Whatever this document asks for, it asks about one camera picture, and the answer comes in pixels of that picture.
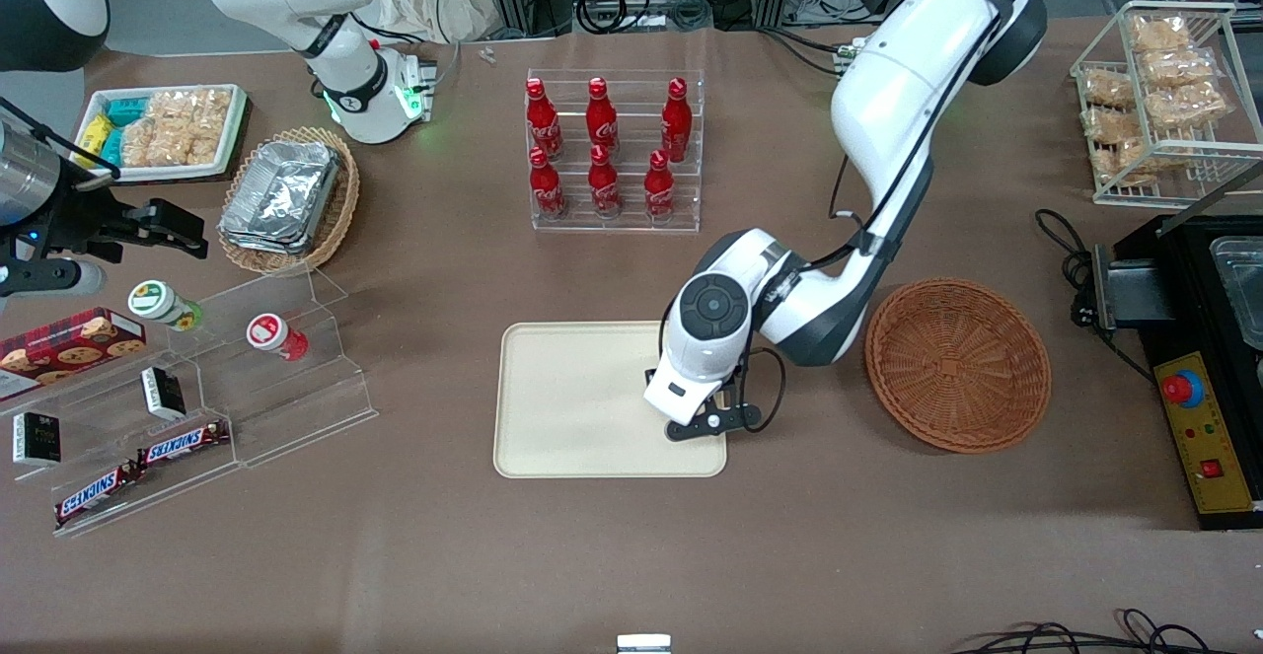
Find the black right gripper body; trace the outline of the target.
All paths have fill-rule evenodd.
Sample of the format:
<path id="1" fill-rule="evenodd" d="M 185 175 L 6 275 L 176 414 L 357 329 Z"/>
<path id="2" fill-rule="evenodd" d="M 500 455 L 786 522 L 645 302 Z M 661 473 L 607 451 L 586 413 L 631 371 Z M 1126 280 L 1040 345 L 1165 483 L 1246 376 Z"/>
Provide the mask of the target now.
<path id="1" fill-rule="evenodd" d="M 125 206 L 107 189 L 78 191 L 73 182 L 3 182 L 4 275 L 81 275 L 75 259 L 58 253 L 86 253 L 107 244 L 107 259 L 121 250 L 109 239 L 109 225 L 121 221 Z"/>

